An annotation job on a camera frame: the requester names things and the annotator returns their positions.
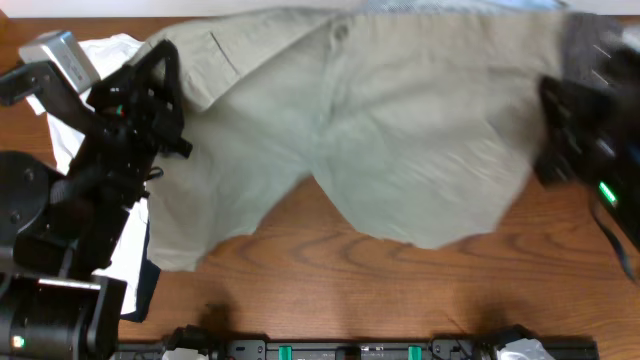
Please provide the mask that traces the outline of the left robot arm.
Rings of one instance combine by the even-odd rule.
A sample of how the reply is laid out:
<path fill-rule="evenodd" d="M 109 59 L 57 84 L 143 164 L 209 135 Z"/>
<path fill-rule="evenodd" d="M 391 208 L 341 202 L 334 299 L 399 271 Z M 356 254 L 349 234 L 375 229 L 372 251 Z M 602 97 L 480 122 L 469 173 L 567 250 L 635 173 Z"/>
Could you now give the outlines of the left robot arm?
<path fill-rule="evenodd" d="M 1 102 L 35 96 L 83 135 L 66 173 L 18 151 L 1 155 L 1 355 L 107 359 L 126 292 L 105 277 L 130 209 L 160 178 L 158 155 L 188 157 L 179 55 L 169 41 L 81 98 L 51 61 L 1 77 Z"/>

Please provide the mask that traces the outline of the khaki green shorts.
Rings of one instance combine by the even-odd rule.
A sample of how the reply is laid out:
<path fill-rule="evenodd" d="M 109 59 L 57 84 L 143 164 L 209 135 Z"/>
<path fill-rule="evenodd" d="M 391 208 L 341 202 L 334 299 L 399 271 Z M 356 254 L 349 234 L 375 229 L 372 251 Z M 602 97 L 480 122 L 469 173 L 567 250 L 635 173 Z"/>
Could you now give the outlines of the khaki green shorts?
<path fill-rule="evenodd" d="M 492 231 L 543 138 L 563 11 L 267 10 L 149 37 L 178 50 L 188 158 L 161 156 L 148 254 L 192 271 L 313 177 L 359 232 L 436 248 Z"/>

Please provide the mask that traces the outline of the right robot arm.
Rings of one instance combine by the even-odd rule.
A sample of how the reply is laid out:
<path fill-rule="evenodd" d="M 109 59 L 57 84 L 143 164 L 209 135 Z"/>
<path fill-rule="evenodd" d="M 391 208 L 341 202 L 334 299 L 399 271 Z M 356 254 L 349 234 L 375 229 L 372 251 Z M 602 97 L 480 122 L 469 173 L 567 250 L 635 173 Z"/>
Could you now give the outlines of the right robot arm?
<path fill-rule="evenodd" d="M 599 218 L 612 217 L 639 246 L 639 51 L 620 46 L 601 63 L 601 88 L 544 76 L 539 81 L 546 139 L 534 162 L 540 183 L 579 183 L 590 191 L 589 211 L 634 284 L 639 270 Z"/>

